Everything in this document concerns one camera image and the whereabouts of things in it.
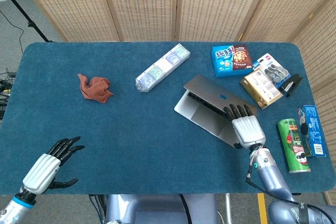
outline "blue table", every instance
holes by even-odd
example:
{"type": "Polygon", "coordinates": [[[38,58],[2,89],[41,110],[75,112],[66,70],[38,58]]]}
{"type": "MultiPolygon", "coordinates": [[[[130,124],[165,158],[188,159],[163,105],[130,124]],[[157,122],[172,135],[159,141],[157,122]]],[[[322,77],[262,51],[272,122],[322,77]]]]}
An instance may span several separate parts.
{"type": "MultiPolygon", "coordinates": [[[[225,42],[183,42],[190,58],[149,93],[135,78],[176,42],[35,43],[19,66],[0,130],[0,194],[13,194],[35,160],[64,137],[81,136],[86,148],[57,175],[77,177],[75,186],[48,193],[165,194],[248,193],[248,151],[236,150],[174,112],[183,84],[197,74],[224,86],[250,103],[242,76],[216,78],[211,48],[225,42]],[[106,104],[85,100],[78,73],[106,77],[114,96],[106,104]]],[[[294,94],[281,98],[258,119],[292,192],[324,191],[335,185],[329,153],[310,159],[310,173],[289,174],[277,122],[297,118],[297,107],[314,104],[299,49],[287,43],[247,43],[252,60],[270,53],[303,80],[294,94]]],[[[260,184],[257,174],[253,181],[260,184]]]]}

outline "laptop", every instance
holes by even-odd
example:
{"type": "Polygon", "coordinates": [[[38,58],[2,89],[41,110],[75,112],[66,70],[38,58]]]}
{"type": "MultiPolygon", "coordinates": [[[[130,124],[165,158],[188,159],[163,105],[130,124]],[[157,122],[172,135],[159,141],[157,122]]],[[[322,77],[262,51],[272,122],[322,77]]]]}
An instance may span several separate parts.
{"type": "Polygon", "coordinates": [[[224,118],[226,113],[223,108],[230,108],[230,103],[241,106],[246,104],[253,115],[257,115],[256,107],[200,74],[184,88],[186,91],[174,110],[225,143],[240,148],[232,123],[224,118]]]}

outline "green can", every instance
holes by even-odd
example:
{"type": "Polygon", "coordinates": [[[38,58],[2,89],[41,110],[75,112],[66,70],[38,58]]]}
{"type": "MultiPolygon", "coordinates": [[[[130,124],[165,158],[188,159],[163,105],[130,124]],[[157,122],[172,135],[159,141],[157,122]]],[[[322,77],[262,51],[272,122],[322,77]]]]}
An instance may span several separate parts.
{"type": "Polygon", "coordinates": [[[289,173],[310,172],[295,119],[283,119],[279,121],[278,128],[285,150],[289,173]]]}

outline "brown cloth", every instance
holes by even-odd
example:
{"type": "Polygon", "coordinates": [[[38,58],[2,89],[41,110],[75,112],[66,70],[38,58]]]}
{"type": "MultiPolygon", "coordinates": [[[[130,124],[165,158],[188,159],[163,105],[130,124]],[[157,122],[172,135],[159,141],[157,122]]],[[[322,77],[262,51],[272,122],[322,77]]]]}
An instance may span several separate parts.
{"type": "Polygon", "coordinates": [[[110,81],[102,77],[93,77],[88,86],[88,78],[78,74],[80,80],[80,90],[85,99],[92,99],[97,102],[106,103],[111,95],[109,91],[110,81]]]}

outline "robotic arm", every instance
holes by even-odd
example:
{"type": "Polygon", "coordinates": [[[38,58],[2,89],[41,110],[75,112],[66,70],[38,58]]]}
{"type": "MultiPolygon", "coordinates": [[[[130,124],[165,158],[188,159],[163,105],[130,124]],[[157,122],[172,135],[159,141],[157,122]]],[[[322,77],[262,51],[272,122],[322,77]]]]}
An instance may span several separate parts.
{"type": "Polygon", "coordinates": [[[47,189],[70,187],[78,181],[74,178],[68,182],[56,182],[55,176],[73,153],[85,147],[78,145],[71,148],[79,139],[80,136],[62,139],[54,144],[47,154],[42,154],[23,179],[23,186],[19,192],[6,208],[0,210],[1,224],[20,223],[34,207],[37,195],[44,193],[47,189]]]}
{"type": "Polygon", "coordinates": [[[250,164],[246,182],[281,200],[274,201],[269,205],[268,215],[272,223],[334,224],[336,207],[317,207],[295,201],[269,149],[264,148],[265,134],[250,108],[244,105],[245,111],[240,105],[236,108],[233,104],[230,104],[230,108],[231,110],[224,107],[225,117],[232,122],[241,146],[250,150],[250,164]],[[265,190],[251,182],[253,167],[257,170],[265,190]]]}

